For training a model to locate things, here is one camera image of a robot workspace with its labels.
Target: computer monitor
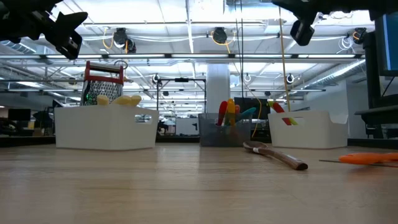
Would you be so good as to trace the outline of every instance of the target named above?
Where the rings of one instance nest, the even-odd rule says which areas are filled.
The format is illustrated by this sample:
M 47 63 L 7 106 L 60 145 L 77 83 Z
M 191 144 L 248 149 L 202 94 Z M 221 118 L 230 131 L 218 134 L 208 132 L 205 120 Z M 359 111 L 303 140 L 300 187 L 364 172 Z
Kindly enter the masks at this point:
M 8 119 L 11 121 L 30 121 L 30 109 L 8 109 Z
M 258 118 L 260 112 L 260 103 L 256 98 L 235 97 L 234 100 L 235 100 L 235 105 L 239 105 L 241 107 L 241 112 L 246 111 L 253 107 L 257 108 L 256 112 L 253 114 L 253 119 Z M 262 104 L 260 119 L 268 119 L 268 114 L 271 112 L 271 109 L 269 108 L 268 105 L 268 100 L 260 99 L 260 101 Z
M 376 19 L 376 41 L 381 76 L 398 76 L 398 12 Z

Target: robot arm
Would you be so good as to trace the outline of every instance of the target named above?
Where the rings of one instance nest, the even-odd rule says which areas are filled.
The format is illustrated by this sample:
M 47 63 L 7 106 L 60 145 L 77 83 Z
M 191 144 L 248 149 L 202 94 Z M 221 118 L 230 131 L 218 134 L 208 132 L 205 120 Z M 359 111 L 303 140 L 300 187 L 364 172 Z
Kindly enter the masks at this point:
M 75 29 L 84 22 L 87 12 L 60 13 L 54 22 L 50 12 L 62 0 L 0 0 L 0 41 L 18 44 L 22 37 L 37 40 L 40 34 L 70 60 L 78 57 L 83 39 Z
M 298 18 L 290 34 L 300 46 L 310 42 L 315 32 L 311 25 L 318 12 L 329 14 L 333 11 L 369 10 L 373 21 L 384 14 L 398 11 L 398 1 L 391 0 L 272 0 L 272 3 L 293 12 Z

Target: white pillar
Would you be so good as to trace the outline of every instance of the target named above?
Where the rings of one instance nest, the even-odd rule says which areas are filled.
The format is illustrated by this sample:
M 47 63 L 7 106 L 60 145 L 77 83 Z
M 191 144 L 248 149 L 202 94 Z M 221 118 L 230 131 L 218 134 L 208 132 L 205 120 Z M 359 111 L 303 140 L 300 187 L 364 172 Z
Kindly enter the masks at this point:
M 207 65 L 207 113 L 218 113 L 220 103 L 230 98 L 228 64 Z

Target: desk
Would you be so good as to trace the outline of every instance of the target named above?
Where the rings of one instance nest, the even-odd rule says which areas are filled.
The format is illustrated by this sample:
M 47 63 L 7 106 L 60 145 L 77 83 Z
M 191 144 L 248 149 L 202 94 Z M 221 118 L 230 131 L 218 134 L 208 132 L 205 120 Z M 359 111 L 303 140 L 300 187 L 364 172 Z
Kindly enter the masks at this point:
M 1 223 L 397 223 L 398 169 L 318 161 L 368 150 L 282 149 L 309 165 L 295 171 L 198 144 L 2 148 Z

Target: white plastic bin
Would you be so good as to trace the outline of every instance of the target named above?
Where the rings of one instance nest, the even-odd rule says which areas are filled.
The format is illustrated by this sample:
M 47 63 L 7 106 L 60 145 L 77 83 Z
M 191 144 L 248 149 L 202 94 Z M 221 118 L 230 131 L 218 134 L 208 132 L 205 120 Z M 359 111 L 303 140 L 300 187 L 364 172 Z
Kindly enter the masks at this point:
M 150 120 L 138 120 L 142 114 Z M 158 118 L 158 111 L 127 105 L 56 108 L 57 147 L 103 150 L 154 147 Z
M 333 123 L 327 111 L 298 111 L 269 114 L 272 145 L 307 149 L 347 146 L 347 116 Z M 298 125 L 286 125 L 282 118 L 293 118 Z

